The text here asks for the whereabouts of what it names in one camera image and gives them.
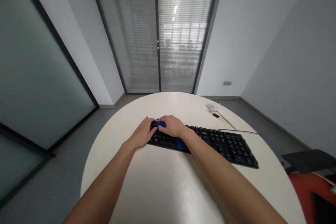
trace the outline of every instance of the power socket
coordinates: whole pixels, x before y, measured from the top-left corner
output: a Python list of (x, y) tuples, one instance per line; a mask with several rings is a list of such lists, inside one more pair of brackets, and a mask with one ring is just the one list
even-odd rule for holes
[(230, 81), (226, 81), (226, 80), (225, 80), (225, 81), (223, 82), (223, 85), (224, 85), (224, 86), (231, 86), (231, 84), (232, 84), (232, 82), (230, 82)]

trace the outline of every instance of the gray floor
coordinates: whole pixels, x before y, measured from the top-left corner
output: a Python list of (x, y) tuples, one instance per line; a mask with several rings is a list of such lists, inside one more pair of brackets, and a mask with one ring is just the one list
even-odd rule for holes
[[(57, 156), (0, 210), (0, 223), (62, 223), (79, 199), (84, 165), (100, 129), (120, 108), (139, 97), (127, 95), (117, 108), (101, 108), (94, 113), (58, 148)], [(280, 161), (282, 154), (301, 150), (239, 100), (214, 101), (260, 133)]]

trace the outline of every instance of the hand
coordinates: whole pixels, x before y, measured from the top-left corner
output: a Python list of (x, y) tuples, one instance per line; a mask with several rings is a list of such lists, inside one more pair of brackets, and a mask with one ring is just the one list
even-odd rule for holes
[(166, 124), (165, 128), (159, 125), (159, 131), (172, 137), (181, 137), (182, 134), (188, 129), (180, 119), (173, 115), (162, 116), (158, 121), (164, 122)]
[(143, 119), (127, 142), (131, 143), (132, 146), (136, 149), (148, 143), (157, 130), (157, 127), (150, 130), (152, 121), (154, 121), (154, 118), (146, 117)]

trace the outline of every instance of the table top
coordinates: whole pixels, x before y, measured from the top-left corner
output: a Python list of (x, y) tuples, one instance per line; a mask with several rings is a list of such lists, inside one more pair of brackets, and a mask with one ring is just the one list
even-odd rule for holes
[[(207, 111), (211, 100), (193, 94), (162, 92), (141, 97), (121, 108), (102, 128), (87, 158), (80, 195), (114, 157), (146, 116), (174, 115), (184, 124), (233, 129)], [(220, 113), (237, 130), (254, 131), (223, 106)], [(296, 192), (281, 163), (256, 134), (239, 133), (259, 163), (259, 169), (234, 166), (261, 192), (288, 223), (306, 223)], [(111, 222), (113, 223), (231, 223), (191, 154), (146, 145), (130, 163)]]

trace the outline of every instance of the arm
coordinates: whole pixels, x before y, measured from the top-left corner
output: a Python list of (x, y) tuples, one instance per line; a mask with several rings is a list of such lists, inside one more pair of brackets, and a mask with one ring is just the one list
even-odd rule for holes
[(221, 201), (240, 223), (286, 223), (261, 193), (225, 158), (174, 116), (159, 131), (183, 139)]
[(150, 131), (153, 120), (154, 118), (146, 117), (140, 123), (80, 198), (64, 223), (108, 223), (110, 221), (134, 152), (144, 146), (157, 130), (154, 128)]

